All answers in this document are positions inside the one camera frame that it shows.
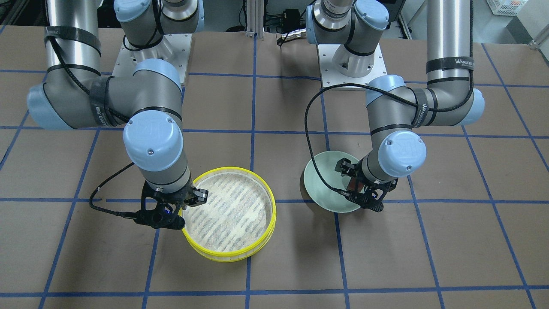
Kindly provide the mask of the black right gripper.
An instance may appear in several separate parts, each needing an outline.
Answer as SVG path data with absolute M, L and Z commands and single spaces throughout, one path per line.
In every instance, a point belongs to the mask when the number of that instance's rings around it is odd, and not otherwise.
M 145 180 L 144 209 L 152 210 L 152 206 L 146 204 L 147 200 L 156 202 L 154 209 L 176 211 L 178 206 L 184 209 L 187 206 L 204 205 L 208 201 L 208 190 L 196 188 L 190 174 L 183 174 L 177 181 L 167 185 Z

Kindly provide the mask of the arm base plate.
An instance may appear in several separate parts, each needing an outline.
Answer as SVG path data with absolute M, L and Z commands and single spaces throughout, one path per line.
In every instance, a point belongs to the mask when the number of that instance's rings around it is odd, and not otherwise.
M 342 44 L 317 45 L 317 51 L 324 88 L 349 83 L 367 85 L 387 74 L 380 45 L 367 56 L 351 54 Z
M 168 61 L 179 73 L 180 84 L 186 83 L 188 62 L 192 50 L 192 34 L 167 34 L 163 40 L 155 47 L 133 51 L 137 47 L 129 44 L 126 38 L 122 41 L 122 46 L 112 71 L 113 76 L 131 76 L 137 64 L 145 59 L 156 58 Z

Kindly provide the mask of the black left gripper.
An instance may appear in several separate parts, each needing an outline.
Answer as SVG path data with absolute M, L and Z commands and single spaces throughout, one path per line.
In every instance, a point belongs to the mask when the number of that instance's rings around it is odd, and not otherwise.
M 368 190 L 382 190 L 391 192 L 397 186 L 397 179 L 394 179 L 390 182 L 381 183 L 380 180 L 370 180 L 367 178 L 367 175 L 363 172 L 363 160 L 360 160 L 358 163 L 351 162 L 347 158 L 342 158 L 338 160 L 335 166 L 335 171 L 341 176 L 349 176 L 351 178 L 357 178 L 359 180 L 359 191 L 366 192 Z

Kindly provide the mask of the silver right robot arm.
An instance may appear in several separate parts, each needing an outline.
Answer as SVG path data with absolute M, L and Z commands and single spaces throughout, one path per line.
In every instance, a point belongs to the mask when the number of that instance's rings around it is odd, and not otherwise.
M 138 59 L 128 76 L 102 76 L 97 0 L 47 0 L 44 44 L 48 73 L 26 103 L 43 129 L 125 125 L 132 163 L 157 201 L 176 206 L 206 202 L 194 186 L 184 152 L 180 74 L 163 55 Z

